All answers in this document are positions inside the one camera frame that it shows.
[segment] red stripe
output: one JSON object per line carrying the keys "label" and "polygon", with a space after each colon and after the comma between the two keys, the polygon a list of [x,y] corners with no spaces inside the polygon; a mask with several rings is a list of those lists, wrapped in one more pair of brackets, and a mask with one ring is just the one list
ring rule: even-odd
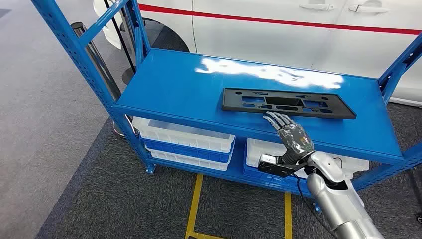
{"label": "red stripe", "polygon": [[387,33],[398,33],[398,34],[409,34],[409,35],[419,35],[419,33],[422,32],[422,30],[416,30],[416,29],[352,26],[352,25],[325,24],[325,23],[302,22],[302,21],[284,21],[284,20],[275,20],[275,19],[267,19],[267,18],[246,17],[246,16],[232,16],[232,15],[199,12],[199,11],[180,10],[180,9],[173,9],[173,8],[152,6],[152,5],[145,5],[145,4],[139,4],[139,8],[142,11],[172,13],[172,14],[177,14],[177,15],[204,16],[204,17],[242,20],[242,21],[256,21],[256,22],[267,22],[267,23],[297,25],[297,26],[312,26],[312,27],[332,28],[332,29],[345,29],[345,30],[353,30],[353,31],[387,32]]}

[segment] plastic storage crate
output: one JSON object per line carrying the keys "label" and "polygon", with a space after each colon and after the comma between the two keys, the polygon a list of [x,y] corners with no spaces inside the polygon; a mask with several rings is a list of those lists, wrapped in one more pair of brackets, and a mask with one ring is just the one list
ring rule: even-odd
{"label": "plastic storage crate", "polygon": [[220,171],[227,171],[228,164],[230,163],[231,156],[233,155],[233,150],[232,150],[230,152],[228,162],[219,163],[219,162],[205,160],[201,158],[189,157],[185,155],[154,150],[148,147],[146,147],[146,149],[151,152],[151,156],[154,158],[189,164],[189,165],[198,166],[198,167],[210,168],[210,169],[215,169],[215,170],[220,170]]}
{"label": "plastic storage crate", "polygon": [[234,135],[135,117],[133,126],[149,149],[227,163]]}
{"label": "plastic storage crate", "polygon": [[221,153],[217,151],[187,147],[187,146],[182,146],[178,144],[164,143],[164,142],[148,140],[148,139],[143,139],[143,141],[145,142],[145,146],[147,146],[149,149],[154,149],[154,150],[168,152],[168,153],[181,154],[181,155],[185,155],[189,157],[200,158],[200,159],[205,159],[205,160],[210,160],[210,161],[215,161],[215,162],[220,162],[220,163],[227,163],[231,155],[231,152]]}
{"label": "plastic storage crate", "polygon": [[234,135],[199,128],[134,117],[132,125],[143,139],[229,153]]}
{"label": "plastic storage crate", "polygon": [[[259,163],[259,158],[262,154],[271,154],[271,155],[283,155],[286,152],[286,148],[284,145],[280,143],[272,143],[272,142],[265,142],[257,139],[249,138],[247,142],[247,150],[245,154],[245,164],[244,164],[244,175],[246,176],[255,176],[255,177],[261,177],[261,175],[258,174],[265,174],[268,176],[269,174],[259,172],[257,167]],[[335,162],[339,167],[342,166],[343,172],[348,179],[353,178],[353,173],[358,171],[366,171],[369,169],[369,161],[358,159],[358,158],[352,158],[352,157],[346,157],[341,156],[337,154],[329,153],[331,157],[334,158]],[[308,176],[304,172],[303,169],[297,171],[295,173],[301,178],[307,178]]]}

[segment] white storage bin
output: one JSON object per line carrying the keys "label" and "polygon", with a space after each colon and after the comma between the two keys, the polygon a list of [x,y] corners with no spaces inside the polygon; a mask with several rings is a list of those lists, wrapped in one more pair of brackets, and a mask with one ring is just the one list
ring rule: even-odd
{"label": "white storage bin", "polygon": [[141,117],[134,117],[132,125],[144,139],[222,153],[229,153],[234,141],[234,135]]}
{"label": "white storage bin", "polygon": [[201,158],[189,157],[189,156],[185,156],[181,154],[153,150],[147,147],[145,148],[151,152],[151,156],[154,158],[194,165],[198,167],[210,168],[210,169],[215,169],[215,170],[220,170],[220,171],[227,171],[228,164],[230,163],[231,156],[233,155],[233,151],[232,151],[227,163],[219,163],[219,162],[209,161],[209,160],[205,160]]}
{"label": "white storage bin", "polygon": [[[272,142],[266,142],[266,141],[248,138],[246,165],[257,168],[258,163],[259,163],[259,158],[261,157],[262,154],[267,153],[274,156],[281,156],[285,152],[286,152],[286,148],[284,147],[284,145],[280,143],[272,143]],[[346,178],[348,179],[352,179],[353,173],[355,172],[366,171],[369,169],[368,160],[346,157],[346,156],[341,156],[341,155],[332,154],[332,153],[329,153],[329,155],[334,158],[335,162],[337,163],[339,167],[341,167],[341,160],[343,161],[343,172]],[[297,171],[295,174],[301,178],[308,177],[303,169]]]}

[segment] black plastic panel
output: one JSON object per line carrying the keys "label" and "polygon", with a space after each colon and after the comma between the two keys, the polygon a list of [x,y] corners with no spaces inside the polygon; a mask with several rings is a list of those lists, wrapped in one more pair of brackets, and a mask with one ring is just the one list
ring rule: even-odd
{"label": "black plastic panel", "polygon": [[356,119],[356,113],[337,94],[225,88],[226,111],[277,111],[288,115]]}

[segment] white car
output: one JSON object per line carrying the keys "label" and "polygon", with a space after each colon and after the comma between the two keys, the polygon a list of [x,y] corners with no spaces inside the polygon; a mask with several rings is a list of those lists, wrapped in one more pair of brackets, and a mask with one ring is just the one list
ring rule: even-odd
{"label": "white car", "polygon": [[[421,0],[138,2],[143,18],[173,30],[190,52],[374,78],[422,31]],[[103,0],[94,0],[94,10],[106,10]],[[111,22],[104,33],[120,48]],[[421,107],[421,92],[422,60],[391,101]]]}

